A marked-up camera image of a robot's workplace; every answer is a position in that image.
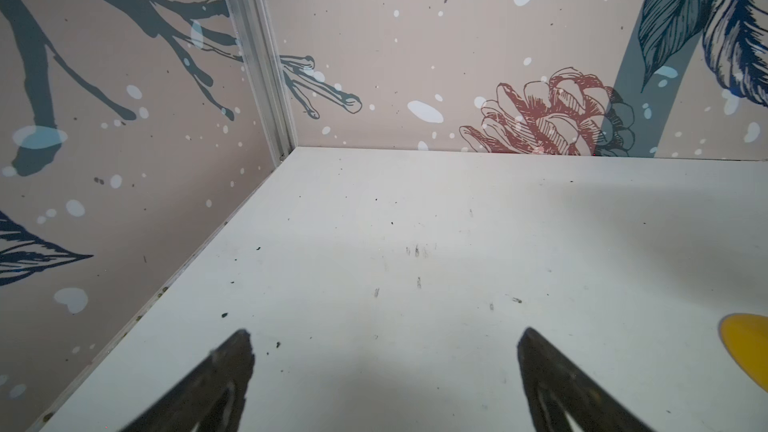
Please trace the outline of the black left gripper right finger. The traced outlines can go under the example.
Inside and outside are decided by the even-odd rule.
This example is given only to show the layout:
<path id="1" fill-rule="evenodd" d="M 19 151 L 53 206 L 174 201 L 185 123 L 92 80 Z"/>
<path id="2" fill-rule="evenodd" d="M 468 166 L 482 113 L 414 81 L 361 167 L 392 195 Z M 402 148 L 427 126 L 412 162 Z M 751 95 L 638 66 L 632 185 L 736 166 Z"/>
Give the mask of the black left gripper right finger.
<path id="1" fill-rule="evenodd" d="M 535 430 L 650 429 L 534 328 L 523 332 L 517 357 Z"/>

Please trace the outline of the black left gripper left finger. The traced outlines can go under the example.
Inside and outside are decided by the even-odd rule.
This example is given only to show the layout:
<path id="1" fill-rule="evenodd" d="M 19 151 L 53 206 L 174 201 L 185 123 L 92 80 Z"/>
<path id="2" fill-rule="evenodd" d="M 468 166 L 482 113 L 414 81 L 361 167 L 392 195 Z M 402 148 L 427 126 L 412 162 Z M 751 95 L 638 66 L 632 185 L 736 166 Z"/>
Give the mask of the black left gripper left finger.
<path id="1" fill-rule="evenodd" d="M 254 366 L 250 334 L 239 329 L 122 430 L 236 431 Z"/>

